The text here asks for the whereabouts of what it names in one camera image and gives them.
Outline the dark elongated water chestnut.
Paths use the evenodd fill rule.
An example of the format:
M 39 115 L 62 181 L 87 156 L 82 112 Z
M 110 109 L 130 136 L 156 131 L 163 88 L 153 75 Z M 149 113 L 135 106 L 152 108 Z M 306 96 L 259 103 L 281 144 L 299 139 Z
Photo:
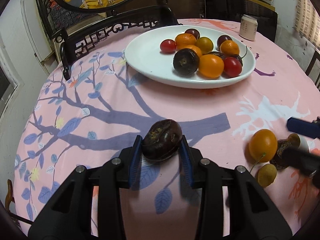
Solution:
M 283 160 L 282 155 L 285 149 L 291 146 L 291 142 L 285 139 L 278 140 L 278 147 L 275 155 L 270 160 L 270 164 L 274 165 L 275 168 L 280 171 L 288 168 L 288 164 L 286 161 Z

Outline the window with white frame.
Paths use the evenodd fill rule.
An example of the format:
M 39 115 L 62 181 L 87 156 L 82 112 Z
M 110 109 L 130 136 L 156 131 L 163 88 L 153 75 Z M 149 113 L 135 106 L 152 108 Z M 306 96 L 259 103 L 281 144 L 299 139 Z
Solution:
M 20 78 L 4 47 L 1 47 L 1 114 L 7 108 L 15 90 L 20 84 Z

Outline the large dark red plum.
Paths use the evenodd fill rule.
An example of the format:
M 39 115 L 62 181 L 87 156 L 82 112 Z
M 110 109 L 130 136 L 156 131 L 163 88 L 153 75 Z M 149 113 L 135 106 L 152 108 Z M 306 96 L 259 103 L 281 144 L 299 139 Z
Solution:
M 217 39 L 217 50 L 220 50 L 220 46 L 221 44 L 223 44 L 223 42 L 231 40 L 232 38 L 228 35 L 221 35 L 218 39 Z

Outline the beige drink can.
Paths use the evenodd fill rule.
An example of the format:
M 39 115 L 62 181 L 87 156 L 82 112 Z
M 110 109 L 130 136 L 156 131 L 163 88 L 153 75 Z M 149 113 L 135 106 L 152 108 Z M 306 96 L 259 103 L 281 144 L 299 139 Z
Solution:
M 246 40 L 254 41 L 257 33 L 258 22 L 249 15 L 243 15 L 240 22 L 239 36 Z

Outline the tan longan fruit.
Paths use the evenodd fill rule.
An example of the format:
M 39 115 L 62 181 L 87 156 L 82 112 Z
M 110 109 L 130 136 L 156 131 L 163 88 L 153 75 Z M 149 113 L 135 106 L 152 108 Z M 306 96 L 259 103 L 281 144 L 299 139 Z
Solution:
M 268 187 L 271 185 L 277 176 L 277 169 L 272 164 L 266 164 L 258 171 L 257 181 L 261 187 Z
M 291 133 L 288 137 L 287 137 L 287 141 L 290 142 L 290 144 L 293 147 L 299 148 L 300 146 L 300 137 L 298 134 L 296 133 Z

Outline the red cherry tomato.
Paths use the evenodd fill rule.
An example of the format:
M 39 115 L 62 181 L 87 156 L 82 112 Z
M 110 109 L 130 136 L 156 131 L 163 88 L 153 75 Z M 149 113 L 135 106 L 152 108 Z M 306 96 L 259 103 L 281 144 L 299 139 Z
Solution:
M 224 73 L 228 77 L 237 77 L 242 72 L 242 65 L 240 61 L 234 57 L 227 57 L 224 59 Z
M 165 54 L 172 54 L 176 51 L 176 42 L 171 39 L 166 39 L 161 42 L 160 50 Z

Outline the dark carved wooden chair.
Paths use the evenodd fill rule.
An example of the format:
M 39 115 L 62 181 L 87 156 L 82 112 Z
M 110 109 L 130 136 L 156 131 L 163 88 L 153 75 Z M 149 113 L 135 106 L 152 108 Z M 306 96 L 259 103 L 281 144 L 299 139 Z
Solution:
M 61 30 L 57 37 L 62 38 L 60 56 L 63 78 L 66 81 L 70 80 L 72 64 L 88 55 L 110 34 L 117 34 L 125 28 L 154 29 L 172 25 L 178 25 L 178 20 L 171 9 L 162 5 L 153 5 L 110 16 L 71 35 Z

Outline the small orange tangerine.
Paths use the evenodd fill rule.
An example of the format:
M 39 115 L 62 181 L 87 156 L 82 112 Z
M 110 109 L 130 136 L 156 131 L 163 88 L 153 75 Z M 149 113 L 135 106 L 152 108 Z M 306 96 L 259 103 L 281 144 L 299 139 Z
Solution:
M 184 46 L 184 48 L 193 50 L 198 55 L 198 57 L 202 56 L 201 49 L 195 45 L 187 45 L 187 46 Z

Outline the white oval plate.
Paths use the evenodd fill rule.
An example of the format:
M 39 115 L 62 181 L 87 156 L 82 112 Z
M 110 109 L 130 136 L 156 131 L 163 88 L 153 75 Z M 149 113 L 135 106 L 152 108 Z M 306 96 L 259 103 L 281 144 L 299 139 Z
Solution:
M 160 44 L 166 38 L 175 38 L 178 34 L 194 28 L 204 37 L 216 41 L 224 33 L 210 28 L 192 25 L 172 25 L 147 31 L 135 37 L 125 48 L 124 57 L 127 64 L 135 71 L 144 76 L 175 87 L 192 89 L 220 88 L 236 84 L 248 78 L 255 69 L 255 57 L 253 53 L 239 39 L 232 37 L 240 48 L 240 53 L 246 54 L 243 62 L 242 72 L 237 77 L 218 77 L 208 79 L 195 73 L 190 77 L 181 76 L 173 67 L 174 54 L 163 54 Z

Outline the large dark water chestnut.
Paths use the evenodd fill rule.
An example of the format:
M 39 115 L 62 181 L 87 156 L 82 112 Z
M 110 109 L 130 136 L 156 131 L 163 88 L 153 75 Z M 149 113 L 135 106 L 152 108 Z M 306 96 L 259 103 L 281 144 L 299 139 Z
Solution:
M 189 48 L 179 50 L 173 58 L 174 70 L 182 76 L 193 75 L 200 64 L 199 56 Z

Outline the dark chair behind table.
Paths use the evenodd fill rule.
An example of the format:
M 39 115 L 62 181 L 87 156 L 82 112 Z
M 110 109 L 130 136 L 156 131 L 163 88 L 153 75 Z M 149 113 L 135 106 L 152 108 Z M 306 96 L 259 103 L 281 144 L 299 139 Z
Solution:
M 250 0 L 204 0 L 205 18 L 240 22 L 243 15 L 258 22 L 257 31 L 270 41 L 275 41 L 278 14 L 268 7 Z

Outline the small orange kumquat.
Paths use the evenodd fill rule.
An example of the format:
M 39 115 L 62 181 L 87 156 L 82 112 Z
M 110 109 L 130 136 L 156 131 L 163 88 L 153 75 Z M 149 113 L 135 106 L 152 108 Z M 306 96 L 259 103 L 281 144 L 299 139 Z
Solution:
M 240 54 L 240 49 L 238 44 L 232 40 L 226 40 L 222 42 L 222 44 L 220 45 L 220 51 L 221 53 L 228 56 Z

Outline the yellow orange tomato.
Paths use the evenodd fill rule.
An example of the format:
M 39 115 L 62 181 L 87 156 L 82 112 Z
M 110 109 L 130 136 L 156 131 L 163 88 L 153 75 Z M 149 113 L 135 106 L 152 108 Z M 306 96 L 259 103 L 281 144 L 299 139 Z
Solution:
M 211 39 L 201 37 L 196 41 L 196 46 L 200 48 L 203 55 L 210 53 L 214 49 L 214 44 Z

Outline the small orange tomato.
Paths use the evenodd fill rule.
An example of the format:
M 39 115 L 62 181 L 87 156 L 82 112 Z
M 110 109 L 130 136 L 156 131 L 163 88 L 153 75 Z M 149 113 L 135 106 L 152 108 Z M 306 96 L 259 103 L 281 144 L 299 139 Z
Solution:
M 255 132 L 248 143 L 251 157 L 260 163 L 270 161 L 274 157 L 277 148 L 277 138 L 269 129 L 261 129 Z

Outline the large orange tangerine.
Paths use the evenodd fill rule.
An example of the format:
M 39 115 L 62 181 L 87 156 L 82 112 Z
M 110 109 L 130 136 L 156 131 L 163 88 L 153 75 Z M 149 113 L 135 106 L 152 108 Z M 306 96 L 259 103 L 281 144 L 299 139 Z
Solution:
M 185 46 L 188 45 L 195 45 L 196 44 L 196 37 L 189 33 L 179 34 L 175 37 L 176 49 L 180 50 L 183 49 Z

